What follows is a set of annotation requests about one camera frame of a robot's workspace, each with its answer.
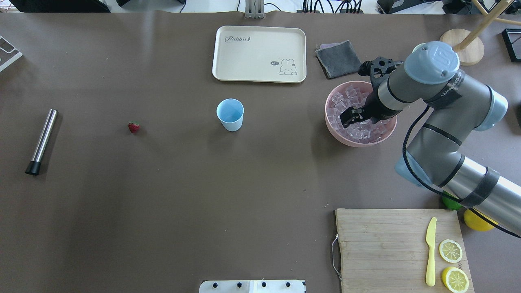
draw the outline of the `green lime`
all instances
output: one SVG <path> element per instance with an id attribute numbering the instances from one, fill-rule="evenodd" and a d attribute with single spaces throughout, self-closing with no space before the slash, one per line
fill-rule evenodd
<path id="1" fill-rule="evenodd" d="M 453 196 L 452 194 L 447 193 L 447 192 L 445 192 L 445 191 L 443 192 L 443 194 L 446 194 L 446 195 L 448 195 L 448 196 L 454 198 L 454 196 Z M 459 208 L 462 207 L 462 205 L 460 205 L 459 203 L 457 203 L 457 202 L 455 202 L 455 201 L 453 201 L 453 200 L 451 200 L 451 199 L 448 199 L 448 198 L 446 198 L 446 197 L 441 197 L 441 200 L 443 201 L 443 203 L 445 204 L 445 206 L 446 206 L 448 209 L 451 209 L 451 210 L 457 210 L 457 209 L 459 209 Z"/>

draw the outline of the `tabletop surface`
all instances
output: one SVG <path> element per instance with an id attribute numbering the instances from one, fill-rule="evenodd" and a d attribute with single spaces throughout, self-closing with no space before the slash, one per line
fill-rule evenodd
<path id="1" fill-rule="evenodd" d="M 330 243 L 337 208 L 439 209 L 439 197 L 394 172 L 424 104 L 399 115 L 369 148 L 335 140 L 329 92 L 314 50 L 351 40 L 361 60 L 404 59 L 417 44 L 479 16 L 269 13 L 0 14 L 0 35 L 24 54 L 0 72 L 2 292 L 197 292 L 203 280 L 305 279 L 339 292 Z M 299 84 L 212 76 L 224 25 L 306 33 Z M 521 183 L 521 67 L 493 23 L 485 56 L 465 67 L 510 102 L 505 118 L 461 151 Z M 239 99 L 244 123 L 227 132 L 215 109 Z M 39 176 L 24 174 L 50 108 L 59 116 Z M 130 120 L 142 129 L 132 135 Z M 476 292 L 516 292 L 521 242 L 461 223 Z"/>

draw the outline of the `pink bowl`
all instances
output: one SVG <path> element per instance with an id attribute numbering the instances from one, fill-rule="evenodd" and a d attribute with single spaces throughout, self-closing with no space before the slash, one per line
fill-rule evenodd
<path id="1" fill-rule="evenodd" d="M 382 138 L 380 140 L 378 140 L 376 142 L 371 142 L 371 143 L 355 142 L 355 141 L 350 140 L 349 137 L 345 137 L 345 136 L 343 136 L 342 134 L 340 134 L 339 132 L 337 132 L 336 130 L 333 129 L 331 123 L 329 122 L 329 120 L 327 118 L 327 109 L 329 107 L 334 106 L 334 103 L 331 100 L 331 98 L 337 92 L 343 93 L 349 86 L 360 88 L 360 91 L 362 93 L 365 93 L 365 92 L 370 93 L 370 92 L 373 91 L 373 86 L 371 86 L 371 84 L 369 82 L 366 82 L 366 81 L 348 81 L 348 82 L 345 82 L 345 83 L 337 86 L 336 88 L 334 88 L 329 93 L 329 96 L 327 97 L 327 100 L 326 100 L 326 105 L 324 107 L 324 118 L 326 119 L 327 129 L 329 129 L 329 132 L 334 136 L 334 138 L 336 138 L 341 143 L 343 143 L 345 145 L 348 145 L 350 147 L 362 148 L 362 147 L 368 147 L 370 145 L 375 145 L 377 143 L 383 142 L 385 139 L 387 139 L 389 136 L 391 136 L 391 134 L 393 133 L 394 129 L 396 128 L 396 123 L 398 121 L 396 116 L 392 117 L 389 120 L 389 123 L 386 124 L 386 128 L 387 128 L 388 131 L 385 134 L 382 135 Z"/>

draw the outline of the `wooden stand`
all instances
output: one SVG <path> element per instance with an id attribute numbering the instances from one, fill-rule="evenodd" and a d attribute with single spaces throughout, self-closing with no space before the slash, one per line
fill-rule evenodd
<path id="1" fill-rule="evenodd" d="M 460 64 L 470 66 L 478 63 L 485 54 L 485 46 L 478 36 L 501 14 L 513 0 L 501 0 L 472 32 L 463 29 L 452 29 L 444 33 L 440 41 L 452 46 L 458 54 Z"/>

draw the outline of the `silver rod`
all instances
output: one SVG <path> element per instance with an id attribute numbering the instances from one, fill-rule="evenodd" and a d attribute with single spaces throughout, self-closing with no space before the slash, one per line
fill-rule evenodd
<path id="1" fill-rule="evenodd" d="M 42 133 L 40 134 L 40 139 L 38 141 L 38 145 L 34 150 L 33 157 L 31 158 L 31 162 L 27 167 L 26 173 L 31 175 L 38 175 L 40 170 L 40 163 L 42 161 L 43 152 L 45 151 L 45 147 L 47 146 L 47 141 L 51 136 L 51 131 L 53 130 L 54 121 L 56 120 L 56 116 L 58 116 L 58 111 L 55 109 L 50 109 L 49 114 L 47 115 L 47 119 L 45 120 L 45 124 L 43 125 Z"/>

